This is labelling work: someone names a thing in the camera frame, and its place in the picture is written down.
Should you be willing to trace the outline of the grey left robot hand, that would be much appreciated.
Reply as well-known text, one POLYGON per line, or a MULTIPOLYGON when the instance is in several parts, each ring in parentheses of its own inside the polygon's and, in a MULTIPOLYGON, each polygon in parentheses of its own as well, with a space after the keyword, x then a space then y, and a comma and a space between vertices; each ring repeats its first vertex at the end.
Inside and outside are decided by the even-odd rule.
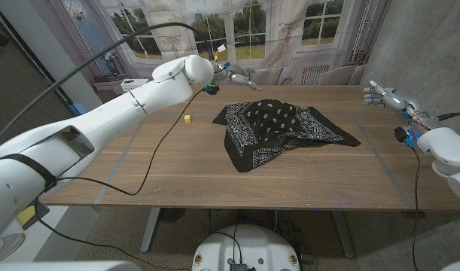
POLYGON ((223 81, 232 85, 246 86, 256 91, 262 90, 257 83, 244 76, 241 66, 225 62, 224 64, 215 63, 213 79, 203 88, 203 92, 216 95, 223 81))

